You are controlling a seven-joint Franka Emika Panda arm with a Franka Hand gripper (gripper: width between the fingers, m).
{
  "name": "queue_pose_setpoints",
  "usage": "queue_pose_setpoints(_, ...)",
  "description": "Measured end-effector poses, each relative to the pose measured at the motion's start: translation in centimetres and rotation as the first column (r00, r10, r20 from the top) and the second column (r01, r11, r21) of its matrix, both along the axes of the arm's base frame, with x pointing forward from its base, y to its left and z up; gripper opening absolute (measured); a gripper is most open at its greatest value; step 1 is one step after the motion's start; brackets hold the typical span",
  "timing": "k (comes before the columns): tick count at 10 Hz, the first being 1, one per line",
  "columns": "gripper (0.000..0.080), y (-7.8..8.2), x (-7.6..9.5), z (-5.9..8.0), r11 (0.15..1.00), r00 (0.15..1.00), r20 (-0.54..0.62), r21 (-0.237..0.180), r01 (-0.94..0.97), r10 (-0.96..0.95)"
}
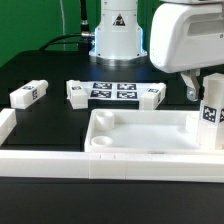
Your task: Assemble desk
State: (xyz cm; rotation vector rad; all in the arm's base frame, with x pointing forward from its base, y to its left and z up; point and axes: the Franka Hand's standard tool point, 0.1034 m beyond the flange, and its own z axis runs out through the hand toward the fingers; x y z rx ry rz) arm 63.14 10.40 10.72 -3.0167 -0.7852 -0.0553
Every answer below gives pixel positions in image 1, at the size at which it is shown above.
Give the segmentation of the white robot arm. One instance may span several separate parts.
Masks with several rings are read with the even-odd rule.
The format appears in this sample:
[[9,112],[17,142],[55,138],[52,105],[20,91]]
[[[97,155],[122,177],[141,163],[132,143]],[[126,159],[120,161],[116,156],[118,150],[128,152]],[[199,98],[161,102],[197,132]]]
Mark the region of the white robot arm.
[[163,72],[180,73],[188,99],[196,101],[200,70],[224,64],[224,0],[161,1],[152,19],[149,49],[144,50],[138,0],[101,0],[90,60],[108,66],[150,60]]

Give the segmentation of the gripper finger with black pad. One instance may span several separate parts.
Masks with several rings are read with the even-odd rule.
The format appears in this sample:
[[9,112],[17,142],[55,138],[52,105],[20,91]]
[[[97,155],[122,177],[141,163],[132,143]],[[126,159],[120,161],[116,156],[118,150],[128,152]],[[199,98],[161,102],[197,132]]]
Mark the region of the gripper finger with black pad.
[[199,69],[191,69],[181,72],[181,77],[187,86],[187,98],[190,101],[198,101],[200,94],[200,85],[198,77],[200,76]]

